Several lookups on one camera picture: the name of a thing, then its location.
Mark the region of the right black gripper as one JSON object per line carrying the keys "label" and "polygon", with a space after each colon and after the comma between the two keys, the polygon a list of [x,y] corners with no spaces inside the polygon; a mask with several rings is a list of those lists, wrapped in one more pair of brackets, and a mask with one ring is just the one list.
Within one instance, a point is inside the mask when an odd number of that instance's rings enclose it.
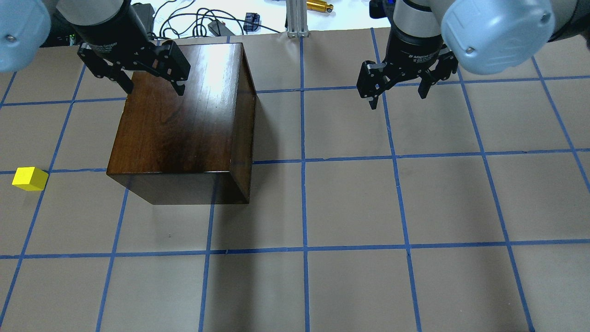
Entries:
{"label": "right black gripper", "polygon": [[402,72],[419,72],[419,96],[425,99],[430,88],[439,81],[445,81],[456,74],[459,61],[453,51],[445,46],[443,38],[436,36],[419,37],[391,30],[386,47],[385,62],[363,61],[356,82],[362,99],[366,99],[372,110],[378,105],[379,97],[401,81]]}

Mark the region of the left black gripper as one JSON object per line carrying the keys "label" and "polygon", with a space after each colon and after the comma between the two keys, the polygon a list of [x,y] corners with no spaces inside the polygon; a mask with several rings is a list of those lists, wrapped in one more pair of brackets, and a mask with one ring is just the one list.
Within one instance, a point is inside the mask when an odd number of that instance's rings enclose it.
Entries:
{"label": "left black gripper", "polygon": [[106,77],[131,94],[134,84],[124,69],[153,73],[150,66],[157,60],[160,77],[171,83],[178,96],[184,95],[189,61],[173,40],[155,47],[131,5],[100,6],[83,13],[86,17],[72,19],[71,25],[83,41],[77,55],[95,77]]}

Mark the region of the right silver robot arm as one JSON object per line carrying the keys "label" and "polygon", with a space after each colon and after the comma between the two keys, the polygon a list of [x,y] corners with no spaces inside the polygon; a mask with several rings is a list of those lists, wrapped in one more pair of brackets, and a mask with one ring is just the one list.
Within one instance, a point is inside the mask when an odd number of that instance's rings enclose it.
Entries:
{"label": "right silver robot arm", "polygon": [[587,0],[371,0],[390,32],[380,63],[364,61],[356,88],[377,107],[394,85],[419,79],[419,96],[457,73],[501,73],[545,44],[589,32]]}

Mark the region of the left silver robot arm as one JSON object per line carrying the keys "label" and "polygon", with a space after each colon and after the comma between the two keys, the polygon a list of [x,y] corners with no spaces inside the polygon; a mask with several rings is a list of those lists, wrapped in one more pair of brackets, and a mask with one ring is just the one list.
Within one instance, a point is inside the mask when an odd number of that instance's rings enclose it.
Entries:
{"label": "left silver robot arm", "polygon": [[144,71],[171,83],[182,96],[190,63],[174,41],[154,45],[129,0],[3,0],[0,3],[3,73],[27,67],[50,35],[51,12],[63,16],[82,43],[77,55],[97,78],[107,77],[126,93],[127,71]]}

